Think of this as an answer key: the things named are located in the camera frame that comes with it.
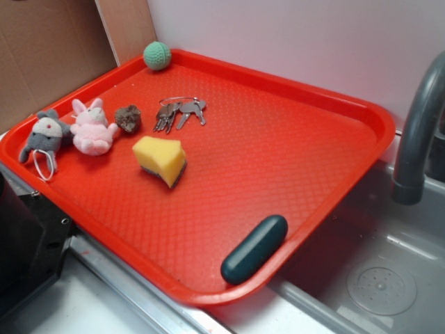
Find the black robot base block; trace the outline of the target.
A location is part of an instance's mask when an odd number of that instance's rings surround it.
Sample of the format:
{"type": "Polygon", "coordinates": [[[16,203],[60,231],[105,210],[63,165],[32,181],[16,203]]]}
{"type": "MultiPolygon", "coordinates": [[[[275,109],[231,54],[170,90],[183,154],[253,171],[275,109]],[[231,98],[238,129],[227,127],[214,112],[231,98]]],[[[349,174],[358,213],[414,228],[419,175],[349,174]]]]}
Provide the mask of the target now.
{"type": "Polygon", "coordinates": [[[73,222],[41,193],[15,193],[1,176],[1,318],[60,277],[73,222]]]}

